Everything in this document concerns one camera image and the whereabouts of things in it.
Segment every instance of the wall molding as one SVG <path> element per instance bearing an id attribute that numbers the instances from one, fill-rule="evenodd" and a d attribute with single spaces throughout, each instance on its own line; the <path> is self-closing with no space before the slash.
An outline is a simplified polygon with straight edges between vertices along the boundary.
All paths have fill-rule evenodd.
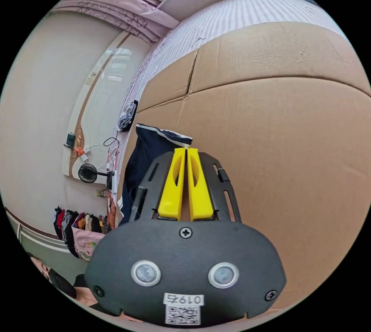
<path id="1" fill-rule="evenodd" d="M 50 244 L 47 244 L 47 243 L 40 242 L 36 238 L 33 238 L 32 235 L 28 235 L 28 234 L 26 234 L 23 231 L 20 231 L 20 237 L 18 238 L 19 241 L 21 241 L 22 236 L 25 236 L 27 239 L 32 240 L 34 243 L 39 244 L 40 246 L 43 246 L 43 247 L 46 247 L 46 248 L 50 248 L 51 250 L 59 251 L 59 252 L 65 252 L 65 253 L 70 253 L 69 249 L 67 249 L 67 248 L 62 248 L 62 247 L 58 247 L 56 245 L 53 246 L 53 245 L 50 245 Z"/>
<path id="2" fill-rule="evenodd" d="M 47 233 L 46 231 L 43 231 L 43 230 L 39 230 L 31 225 L 29 225 L 28 223 L 22 221 L 19 217 L 17 217 L 12 211 L 9 210 L 8 207 L 5 207 L 5 211 L 7 212 L 7 214 L 15 221 L 17 222 L 20 226 L 24 226 L 25 228 L 27 228 L 29 231 L 31 231 L 32 233 L 35 233 L 35 235 L 42 235 L 42 236 L 45 236 L 47 238 L 50 238 L 50 239 L 54 239 L 54 240 L 57 240 L 61 243 L 64 244 L 63 240 L 60 240 L 57 235 L 54 235 L 54 234 L 50 234 L 50 233 Z"/>

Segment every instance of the cardboard seam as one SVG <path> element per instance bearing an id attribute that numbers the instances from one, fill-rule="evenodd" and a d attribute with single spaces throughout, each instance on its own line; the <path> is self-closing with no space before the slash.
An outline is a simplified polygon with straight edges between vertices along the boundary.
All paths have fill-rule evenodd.
<path id="1" fill-rule="evenodd" d="M 188 97 L 188 95 L 185 95 L 185 96 L 181 96 L 181 97 L 177 97 L 176 99 L 171 99 L 171 100 L 168 100 L 168 101 L 165 101 L 163 103 L 160 103 L 160 104 L 156 104 L 156 105 L 153 105 L 153 106 L 150 106 L 149 108 L 145 108 L 145 109 L 142 109 L 141 111 L 138 111 L 137 114 L 140 114 L 146 110 L 150 110 L 150 109 L 155 109 L 155 108 L 159 108 L 161 106 L 165 106 L 167 104 L 171 104 L 171 103 L 174 103 L 176 101 L 179 101 L 179 100 L 184 100 L 186 97 Z"/>
<path id="2" fill-rule="evenodd" d="M 185 94 L 188 95 L 188 92 L 189 92 L 189 87 L 191 85 L 191 81 L 192 81 L 192 76 L 193 76 L 193 70 L 194 70 L 194 66 L 196 64 L 196 60 L 197 60 L 197 56 L 198 56 L 198 52 L 199 52 L 199 48 L 197 49 L 197 52 L 196 52 L 196 55 L 194 57 L 194 60 L 193 60 L 193 64 L 192 64 L 192 69 L 191 69 L 191 72 L 189 73 L 189 77 L 188 77 L 188 83 L 187 83 L 187 87 L 186 87 L 186 91 L 185 91 Z"/>
<path id="3" fill-rule="evenodd" d="M 242 80 L 239 80 L 237 82 L 228 82 L 228 83 L 220 84 L 218 86 L 214 86 L 214 87 L 210 87 L 210 88 L 205 88 L 205 89 L 202 89 L 200 91 L 192 92 L 190 95 L 194 95 L 196 93 L 208 91 L 210 89 L 214 89 L 214 88 L 218 88 L 218 87 L 228 86 L 230 84 L 236 84 L 236 83 L 242 83 L 242 82 L 250 82 L 252 80 L 272 79 L 272 78 L 308 78 L 308 79 L 329 80 L 331 82 L 343 84 L 343 85 L 346 85 L 348 87 L 351 87 L 351 88 L 353 88 L 353 89 L 355 89 L 357 91 L 360 91 L 360 92 L 362 92 L 363 94 L 365 94 L 367 97 L 369 97 L 371 99 L 371 91 L 370 91 L 370 93 L 368 93 L 368 92 L 366 92 L 365 90 L 363 90 L 361 88 L 355 87 L 354 85 L 349 84 L 349 83 L 341 82 L 341 81 L 339 81 L 337 79 L 326 78 L 326 77 L 321 77 L 321 76 L 318 76 L 318 77 L 314 76 L 314 77 L 312 77 L 310 75 L 277 75 L 277 76 L 270 76 L 270 77 L 259 77 L 259 78 L 251 78 L 251 79 L 242 79 Z"/>

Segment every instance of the cardboard box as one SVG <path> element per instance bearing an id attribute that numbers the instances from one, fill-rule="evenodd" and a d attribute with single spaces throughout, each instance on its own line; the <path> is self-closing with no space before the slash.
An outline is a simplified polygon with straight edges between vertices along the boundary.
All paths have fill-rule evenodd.
<path id="1" fill-rule="evenodd" d="M 138 110 L 119 189 L 137 123 L 191 136 L 225 168 L 243 223 L 281 256 L 274 309 L 339 265 L 371 203 L 371 88 L 343 37 L 298 22 L 230 32 L 161 71 Z"/>

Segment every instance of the white wall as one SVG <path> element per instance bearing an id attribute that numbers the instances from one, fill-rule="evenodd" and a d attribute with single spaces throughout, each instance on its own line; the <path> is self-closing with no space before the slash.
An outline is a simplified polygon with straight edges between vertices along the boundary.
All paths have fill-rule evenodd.
<path id="1" fill-rule="evenodd" d="M 52 14 L 23 45 L 0 101 L 0 191 L 24 222 L 49 233 L 54 208 L 105 215 L 99 184 L 62 174 L 65 132 L 93 66 L 122 30 L 74 12 Z"/>

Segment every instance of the printed number 0197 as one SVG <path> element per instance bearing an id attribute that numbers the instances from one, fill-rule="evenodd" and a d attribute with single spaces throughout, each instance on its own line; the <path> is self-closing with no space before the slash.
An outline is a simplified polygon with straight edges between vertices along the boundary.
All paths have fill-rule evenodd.
<path id="1" fill-rule="evenodd" d="M 203 306 L 204 295 L 165 293 L 163 296 L 163 303 L 172 306 Z"/>

